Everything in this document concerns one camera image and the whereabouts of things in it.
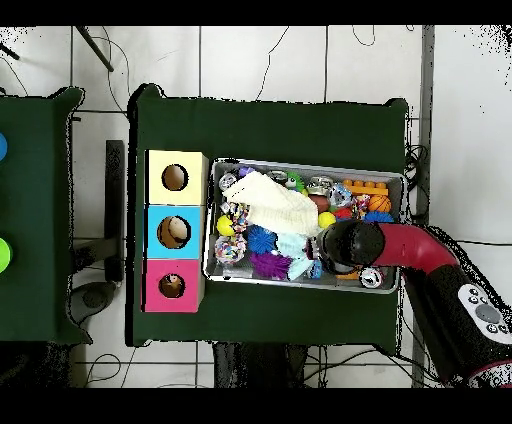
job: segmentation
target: circular hole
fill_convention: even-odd
[[[190,240],[191,228],[181,216],[164,218],[156,230],[156,236],[167,249],[181,249]]]
[[[162,184],[167,190],[183,190],[188,183],[187,170],[181,165],[169,165],[162,172]]]
[[[165,297],[176,299],[183,296],[185,281],[178,274],[168,274],[159,281],[158,289]]]

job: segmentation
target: yellow ball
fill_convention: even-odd
[[[322,212],[318,215],[318,226],[320,228],[327,228],[329,225],[336,222],[336,217],[330,212]]]
[[[226,216],[222,215],[217,221],[217,230],[221,236],[233,236],[235,235],[235,230],[231,227],[233,222]]]

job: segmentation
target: green mat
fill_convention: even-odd
[[[203,152],[210,160],[234,157],[403,173],[406,113],[402,99],[384,106],[235,102],[162,98],[157,86],[141,86],[129,103],[129,172],[136,176],[129,177],[128,255],[134,257],[134,275],[128,276],[127,343],[368,343],[394,353],[398,292],[207,281],[196,314],[141,312],[143,159],[146,149],[182,150]]]
[[[48,99],[0,96],[0,237],[12,261],[0,273],[0,340],[79,343],[66,315],[71,274],[66,129],[83,92]]]

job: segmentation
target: green button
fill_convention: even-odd
[[[0,272],[5,271],[11,262],[11,246],[4,239],[0,238]]]

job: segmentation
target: purple plush toy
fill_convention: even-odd
[[[276,277],[284,280],[287,277],[288,268],[292,263],[292,258],[286,258],[282,255],[273,255],[272,253],[251,253],[251,262],[254,271],[265,278]]]

